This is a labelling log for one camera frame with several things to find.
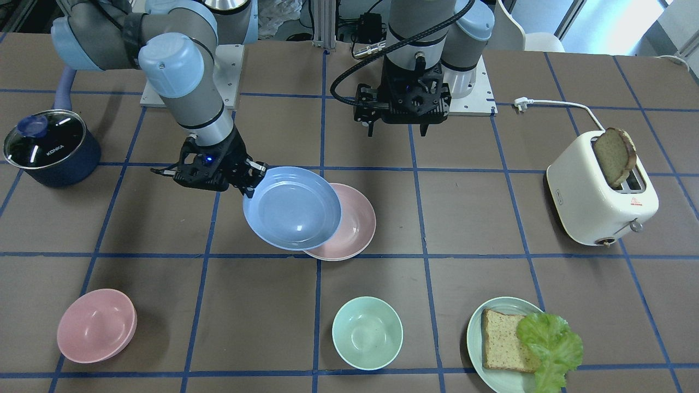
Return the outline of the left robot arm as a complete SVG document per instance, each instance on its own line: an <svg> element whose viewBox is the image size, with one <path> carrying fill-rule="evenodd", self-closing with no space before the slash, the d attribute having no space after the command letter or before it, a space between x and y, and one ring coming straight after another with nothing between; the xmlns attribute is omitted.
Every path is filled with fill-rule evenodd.
<svg viewBox="0 0 699 393"><path fill-rule="evenodd" d="M377 121L417 124L422 136L467 97L496 18L482 1L394 1L377 87L360 83L354 120L374 134Z"/></svg>

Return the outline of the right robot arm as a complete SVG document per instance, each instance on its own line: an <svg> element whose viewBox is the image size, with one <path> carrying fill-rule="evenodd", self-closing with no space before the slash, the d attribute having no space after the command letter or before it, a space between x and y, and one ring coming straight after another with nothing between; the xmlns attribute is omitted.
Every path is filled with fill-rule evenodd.
<svg viewBox="0 0 699 393"><path fill-rule="evenodd" d="M195 1L148 1L137 13L127 1L68 1L53 22L57 54L75 70L139 69L187 137L175 164L152 169L180 186L247 198L262 182L255 162L215 85L219 44L213 13Z"/></svg>

